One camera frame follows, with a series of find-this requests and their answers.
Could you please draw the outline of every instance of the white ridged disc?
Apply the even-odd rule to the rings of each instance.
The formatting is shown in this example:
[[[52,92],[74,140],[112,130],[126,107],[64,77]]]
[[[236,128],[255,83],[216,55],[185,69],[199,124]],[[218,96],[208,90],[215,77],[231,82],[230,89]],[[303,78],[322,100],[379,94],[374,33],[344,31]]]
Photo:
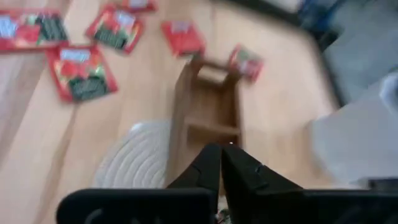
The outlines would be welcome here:
[[[98,168],[96,188],[161,188],[169,158],[170,121],[138,123]]]

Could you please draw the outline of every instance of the wooden block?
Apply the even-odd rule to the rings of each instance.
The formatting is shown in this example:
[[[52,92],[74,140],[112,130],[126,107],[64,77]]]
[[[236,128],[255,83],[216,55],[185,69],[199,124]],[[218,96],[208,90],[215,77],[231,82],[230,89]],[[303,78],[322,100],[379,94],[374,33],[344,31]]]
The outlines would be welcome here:
[[[223,81],[204,79],[211,68],[227,73]],[[206,144],[241,146],[241,124],[236,84],[240,74],[227,66],[195,57],[175,85],[174,112],[166,184],[176,179]]]

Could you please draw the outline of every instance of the candy wrapper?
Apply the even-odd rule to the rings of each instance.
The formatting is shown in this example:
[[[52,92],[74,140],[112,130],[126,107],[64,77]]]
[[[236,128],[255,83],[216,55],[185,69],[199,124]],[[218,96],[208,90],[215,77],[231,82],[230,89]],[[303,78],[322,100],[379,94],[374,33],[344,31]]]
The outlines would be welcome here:
[[[255,53],[238,45],[229,57],[229,66],[238,69],[246,78],[254,82],[258,78],[264,66],[264,62],[262,58]]]
[[[0,51],[35,50],[68,44],[58,11],[0,10]]]
[[[86,35],[105,45],[131,53],[144,29],[143,22],[130,12],[107,5]]]
[[[162,30],[174,55],[203,55],[205,53],[205,41],[191,22],[163,22]]]
[[[59,46],[46,54],[63,100],[89,100],[118,90],[111,70],[94,45]]]
[[[154,0],[117,0],[118,7],[129,12],[154,12],[157,5]]]

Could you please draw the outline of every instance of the white object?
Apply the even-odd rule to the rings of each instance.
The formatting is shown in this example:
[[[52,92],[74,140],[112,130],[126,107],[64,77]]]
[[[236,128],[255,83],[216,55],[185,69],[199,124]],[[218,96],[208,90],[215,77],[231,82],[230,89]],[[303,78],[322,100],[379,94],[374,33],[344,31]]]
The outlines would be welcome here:
[[[170,121],[134,125],[98,168],[96,188],[161,188],[169,159]]]
[[[368,177],[398,177],[398,73],[313,122],[312,139],[319,160],[344,186]]]

